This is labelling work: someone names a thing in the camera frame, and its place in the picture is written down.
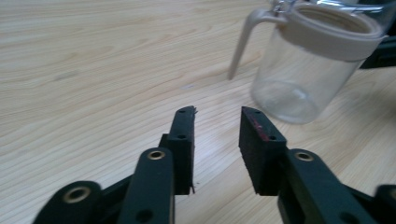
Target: beige handle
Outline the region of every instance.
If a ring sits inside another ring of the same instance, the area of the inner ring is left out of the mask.
[[[244,28],[242,30],[242,34],[239,37],[238,46],[236,47],[235,54],[233,55],[233,61],[231,62],[230,71],[228,73],[228,79],[231,80],[235,76],[236,69],[238,68],[238,64],[242,58],[242,54],[244,53],[251,31],[257,24],[265,21],[274,22],[277,24],[287,23],[287,21],[283,17],[276,16],[274,12],[268,11],[268,9],[258,8],[252,11],[247,16]]]

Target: light wood surface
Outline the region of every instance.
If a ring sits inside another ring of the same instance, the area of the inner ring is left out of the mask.
[[[134,172],[195,105],[196,194],[176,222],[281,223],[255,195],[237,146],[240,107],[273,28],[252,35],[227,80],[246,15],[265,1],[0,2],[0,223],[31,223],[59,188],[103,188]],[[373,194],[396,182],[396,69],[358,71],[318,120],[274,124],[343,183]]]

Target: transparent pitcher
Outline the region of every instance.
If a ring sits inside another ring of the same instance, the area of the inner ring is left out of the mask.
[[[278,1],[272,10],[259,8],[250,13],[229,78],[236,72],[254,26],[264,21],[275,23],[251,96],[272,117],[307,123],[323,111],[372,54],[386,26],[362,13],[294,2]]]

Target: wood grain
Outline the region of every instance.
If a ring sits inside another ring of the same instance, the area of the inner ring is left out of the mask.
[[[237,147],[240,106],[271,34],[258,26],[226,73],[246,15],[263,1],[0,2],[0,223],[31,223],[76,180],[103,188],[134,172],[180,107],[195,105],[196,194],[177,223],[281,223],[254,194]],[[396,182],[395,68],[358,71],[315,122],[274,120],[344,183]]]

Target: pitcher handle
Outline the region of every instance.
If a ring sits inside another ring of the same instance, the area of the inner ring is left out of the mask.
[[[238,68],[239,61],[241,60],[242,54],[244,53],[245,47],[250,37],[253,28],[262,22],[269,21],[276,24],[286,24],[287,21],[281,16],[277,16],[275,12],[268,11],[265,8],[258,8],[250,12],[247,16],[242,30],[242,34],[239,37],[238,46],[236,47],[235,54],[233,55],[233,61],[231,62],[230,70],[228,73],[228,79],[233,79]]]

